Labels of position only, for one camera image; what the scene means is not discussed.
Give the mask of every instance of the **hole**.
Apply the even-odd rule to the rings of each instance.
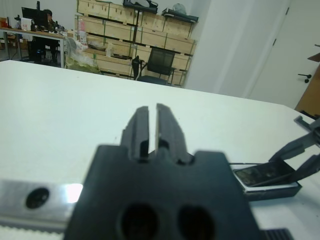
[[[151,240],[157,233],[155,211],[146,204],[130,206],[122,217],[122,231],[127,240]]]
[[[149,141],[143,141],[140,143],[140,157],[141,158],[148,158],[149,151]]]
[[[212,240],[214,223],[202,207],[185,206],[178,216],[178,227],[186,240]]]
[[[165,140],[159,139],[158,148],[162,147],[169,150],[169,143]]]
[[[41,187],[33,190],[26,198],[25,205],[28,209],[40,208],[49,198],[49,190]]]

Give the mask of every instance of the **person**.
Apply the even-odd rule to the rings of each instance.
[[[48,18],[48,31],[54,32],[56,28],[56,23],[52,19],[52,11],[50,9],[44,9],[43,10],[47,14]],[[45,45],[50,47],[50,52],[52,54],[52,61],[56,64],[58,62],[56,57],[56,48],[58,46],[59,41],[54,39],[48,39],[48,38],[42,38],[42,37],[35,37],[35,40],[37,42],[38,46],[43,46],[42,48],[45,48]]]
[[[55,21],[52,20],[52,11],[50,9],[45,9],[43,11],[48,16],[48,31],[54,32],[55,28],[56,28],[56,23],[55,23]]]

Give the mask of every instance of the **black chair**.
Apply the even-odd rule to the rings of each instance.
[[[175,58],[175,53],[172,51],[152,48],[148,62],[142,67],[143,61],[139,60],[139,56],[132,60],[133,76],[139,82],[167,85],[168,81],[155,76],[142,76],[142,71],[147,67],[148,71],[170,76],[172,74],[171,83],[174,79],[175,69],[172,67]]]

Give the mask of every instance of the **door handle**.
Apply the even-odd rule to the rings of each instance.
[[[311,74],[309,74],[309,75],[305,75],[305,74],[298,74],[299,76],[305,76],[307,79],[310,79],[310,78],[312,78],[312,75]]]

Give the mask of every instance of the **desk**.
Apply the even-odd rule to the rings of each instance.
[[[0,176],[8,180],[82,183],[96,147],[118,145],[141,106],[149,107],[154,150],[157,103],[171,108],[189,153],[224,152],[233,163],[264,163],[307,133],[294,122],[297,111],[273,103],[19,61],[0,62],[0,73]],[[297,168],[319,151],[310,147],[287,162]],[[288,228],[295,240],[319,239],[320,173],[300,183],[295,197],[251,203],[261,229]],[[5,227],[0,236],[61,239]]]
[[[65,67],[65,56],[64,56],[64,36],[61,36],[59,34],[55,33],[49,33],[49,32],[44,32],[44,31],[25,31],[21,29],[14,29],[14,28],[7,28],[7,27],[0,27],[0,33],[3,33],[3,38],[4,38],[4,45],[5,45],[5,50],[8,58],[10,59],[10,52],[8,48],[8,39],[7,39],[7,34],[15,34],[16,39],[18,38],[19,34],[25,34],[28,36],[33,36],[33,37],[40,37],[40,38],[45,38],[45,39],[53,39],[53,40],[58,40],[60,41],[60,62],[61,62],[61,68]],[[21,56],[21,49],[20,49],[20,44],[17,44],[18,46],[18,54],[20,60],[22,59]]]

